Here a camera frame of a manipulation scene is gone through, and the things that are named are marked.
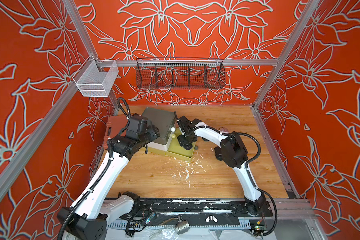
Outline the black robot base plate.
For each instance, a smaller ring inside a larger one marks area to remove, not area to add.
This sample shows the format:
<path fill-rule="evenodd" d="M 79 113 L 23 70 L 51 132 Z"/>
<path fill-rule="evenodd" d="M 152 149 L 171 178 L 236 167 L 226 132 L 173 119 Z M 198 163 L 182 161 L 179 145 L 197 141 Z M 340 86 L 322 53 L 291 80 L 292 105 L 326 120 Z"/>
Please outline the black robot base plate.
<path fill-rule="evenodd" d="M 186 221 L 192 229 L 266 231 L 272 228 L 275 220 L 268 202 L 252 216 L 244 199 L 141 198 L 137 210 L 135 219 L 144 219 L 147 223 L 128 225 L 126 220 L 117 219 L 109 226 L 117 230 L 158 230 Z"/>

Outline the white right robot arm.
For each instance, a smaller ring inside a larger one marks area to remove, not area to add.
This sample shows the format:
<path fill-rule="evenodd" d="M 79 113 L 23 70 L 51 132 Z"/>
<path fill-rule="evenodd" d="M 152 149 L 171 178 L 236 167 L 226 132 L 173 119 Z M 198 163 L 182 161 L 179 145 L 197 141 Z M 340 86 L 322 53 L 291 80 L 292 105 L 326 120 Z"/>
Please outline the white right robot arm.
<path fill-rule="evenodd" d="M 259 141 L 247 133 L 228 133 L 217 130 L 199 119 L 190 121 L 185 116 L 180 118 L 175 116 L 175 118 L 181 131 L 181 135 L 177 137 L 180 146 L 189 150 L 198 137 L 214 143 L 221 151 L 222 161 L 234 170 L 241 183 L 248 214 L 259 215 L 267 201 L 266 193 L 258 187 L 249 166 L 261 154 Z M 257 146 L 257 153 L 252 158 L 248 157 L 248 150 L 242 141 L 242 136 L 250 138 Z"/>

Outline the yellow-green bottom drawer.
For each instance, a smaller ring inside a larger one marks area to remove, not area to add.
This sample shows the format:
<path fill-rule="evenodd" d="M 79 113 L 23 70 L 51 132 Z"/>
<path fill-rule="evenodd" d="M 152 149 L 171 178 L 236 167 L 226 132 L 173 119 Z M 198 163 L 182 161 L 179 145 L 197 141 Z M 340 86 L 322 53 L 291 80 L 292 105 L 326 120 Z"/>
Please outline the yellow-green bottom drawer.
<path fill-rule="evenodd" d="M 167 151 L 165 151 L 165 156 L 173 157 L 177 160 L 183 160 L 190 162 L 193 158 L 193 153 L 195 150 L 195 143 L 192 143 L 192 148 L 190 150 L 186 150 L 185 148 L 181 147 L 177 137 L 181 135 L 181 131 L 176 129 L 173 133 L 174 137 L 171 137 L 171 143 Z"/>

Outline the white pink computer mouse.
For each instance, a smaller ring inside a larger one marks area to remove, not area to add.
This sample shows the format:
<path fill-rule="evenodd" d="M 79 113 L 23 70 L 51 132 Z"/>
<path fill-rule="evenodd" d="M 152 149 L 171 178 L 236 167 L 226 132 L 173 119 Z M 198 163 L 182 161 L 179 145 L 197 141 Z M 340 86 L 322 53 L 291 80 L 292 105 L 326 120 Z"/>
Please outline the white pink computer mouse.
<path fill-rule="evenodd" d="M 223 133 L 229 133 L 228 129 L 227 129 L 227 128 L 224 128 L 224 127 L 219 128 L 219 131 L 220 131 L 220 132 L 223 132 Z"/>

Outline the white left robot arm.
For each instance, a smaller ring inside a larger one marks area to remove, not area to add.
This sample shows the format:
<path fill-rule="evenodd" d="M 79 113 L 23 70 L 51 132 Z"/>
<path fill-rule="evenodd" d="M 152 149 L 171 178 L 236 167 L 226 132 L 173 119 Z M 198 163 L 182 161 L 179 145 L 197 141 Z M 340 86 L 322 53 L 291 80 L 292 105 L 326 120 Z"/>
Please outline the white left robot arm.
<path fill-rule="evenodd" d="M 126 194 L 121 195 L 111 208 L 102 211 L 103 202 L 121 171 L 136 152 L 147 148 L 160 133 L 151 120 L 132 114 L 124 98 L 118 98 L 117 104 L 127 123 L 116 136 L 107 139 L 106 158 L 84 191 L 70 207 L 59 211 L 58 240 L 104 240 L 108 224 L 130 213 L 135 206 L 136 198 Z"/>

